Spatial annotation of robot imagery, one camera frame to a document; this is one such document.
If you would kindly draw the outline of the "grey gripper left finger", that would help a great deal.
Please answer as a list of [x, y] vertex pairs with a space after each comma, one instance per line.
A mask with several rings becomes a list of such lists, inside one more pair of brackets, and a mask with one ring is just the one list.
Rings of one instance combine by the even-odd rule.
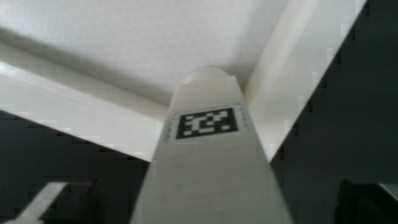
[[50, 182], [17, 217], [0, 224], [45, 224], [52, 218], [70, 218], [88, 200], [91, 182]]

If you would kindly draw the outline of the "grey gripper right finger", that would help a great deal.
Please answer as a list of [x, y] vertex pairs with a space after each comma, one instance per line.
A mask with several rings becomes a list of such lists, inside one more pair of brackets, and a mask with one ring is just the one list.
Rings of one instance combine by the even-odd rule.
[[336, 224], [398, 224], [398, 186], [342, 181]]

